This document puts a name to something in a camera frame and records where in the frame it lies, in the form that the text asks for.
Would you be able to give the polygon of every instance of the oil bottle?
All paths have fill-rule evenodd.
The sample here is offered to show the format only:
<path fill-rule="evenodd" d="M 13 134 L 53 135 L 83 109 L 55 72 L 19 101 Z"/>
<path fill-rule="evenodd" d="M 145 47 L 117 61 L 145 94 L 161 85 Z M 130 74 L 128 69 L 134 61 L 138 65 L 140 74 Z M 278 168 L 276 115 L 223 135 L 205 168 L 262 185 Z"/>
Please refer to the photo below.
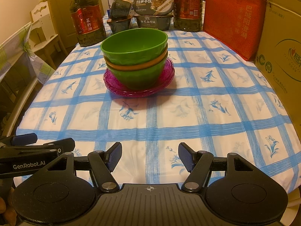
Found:
<path fill-rule="evenodd" d="M 174 0 L 174 2 L 174 27 L 182 31 L 200 31 L 203 0 Z"/>
<path fill-rule="evenodd" d="M 72 0 L 69 9 L 81 47 L 94 45 L 106 38 L 98 0 Z"/>

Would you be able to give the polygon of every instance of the red bottle label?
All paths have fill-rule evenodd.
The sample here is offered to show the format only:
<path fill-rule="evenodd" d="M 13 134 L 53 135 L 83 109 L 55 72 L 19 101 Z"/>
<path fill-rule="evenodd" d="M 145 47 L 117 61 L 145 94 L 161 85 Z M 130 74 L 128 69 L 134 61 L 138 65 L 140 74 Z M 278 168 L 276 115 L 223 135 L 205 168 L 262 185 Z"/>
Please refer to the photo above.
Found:
<path fill-rule="evenodd" d="M 200 19 L 202 17 L 201 0 L 174 0 L 174 17 L 181 19 Z"/>
<path fill-rule="evenodd" d="M 86 34 L 103 27 L 99 5 L 79 8 L 75 13 L 71 13 L 71 17 L 77 35 Z"/>

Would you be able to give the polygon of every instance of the green and white plaid cloth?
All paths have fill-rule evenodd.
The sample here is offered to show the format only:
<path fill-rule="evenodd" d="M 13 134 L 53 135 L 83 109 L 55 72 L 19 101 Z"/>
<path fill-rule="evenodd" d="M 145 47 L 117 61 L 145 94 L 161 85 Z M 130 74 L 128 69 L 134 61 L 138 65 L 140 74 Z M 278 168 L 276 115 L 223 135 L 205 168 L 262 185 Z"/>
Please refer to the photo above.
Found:
<path fill-rule="evenodd" d="M 54 73 L 54 69 L 30 49 L 28 43 L 30 31 L 31 22 L 0 45 L 0 81 L 17 60 L 22 60 L 22 64 L 29 68 L 32 77 L 36 76 L 42 84 Z"/>

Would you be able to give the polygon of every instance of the metal screw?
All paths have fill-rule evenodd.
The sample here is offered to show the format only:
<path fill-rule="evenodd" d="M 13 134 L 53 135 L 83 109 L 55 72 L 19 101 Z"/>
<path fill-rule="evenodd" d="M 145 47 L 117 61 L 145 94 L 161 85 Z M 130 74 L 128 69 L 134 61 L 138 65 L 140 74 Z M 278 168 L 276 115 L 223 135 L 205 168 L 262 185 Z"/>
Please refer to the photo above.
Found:
<path fill-rule="evenodd" d="M 101 187 L 107 190 L 111 190 L 117 187 L 116 183 L 114 182 L 104 182 Z"/>
<path fill-rule="evenodd" d="M 196 182 L 187 182 L 184 184 L 184 187 L 187 189 L 197 189 L 199 187 L 199 184 Z"/>

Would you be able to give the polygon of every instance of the chair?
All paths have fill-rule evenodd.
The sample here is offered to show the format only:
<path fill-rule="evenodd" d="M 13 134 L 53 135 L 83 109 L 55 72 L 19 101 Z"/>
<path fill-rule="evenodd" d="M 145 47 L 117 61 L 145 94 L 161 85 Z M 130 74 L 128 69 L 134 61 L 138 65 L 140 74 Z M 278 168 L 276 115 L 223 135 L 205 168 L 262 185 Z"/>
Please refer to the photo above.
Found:
<path fill-rule="evenodd" d="M 38 55 L 44 54 L 49 65 L 56 69 L 57 67 L 50 56 L 50 50 L 55 47 L 58 52 L 63 51 L 66 57 L 68 53 L 60 36 L 55 32 L 48 2 L 41 2 L 36 5 L 30 15 L 33 21 L 29 40 L 31 50 Z"/>
<path fill-rule="evenodd" d="M 29 46 L 31 22 L 0 45 L 0 111 L 6 115 L 0 136 L 10 136 L 38 81 L 44 84 L 54 70 Z"/>

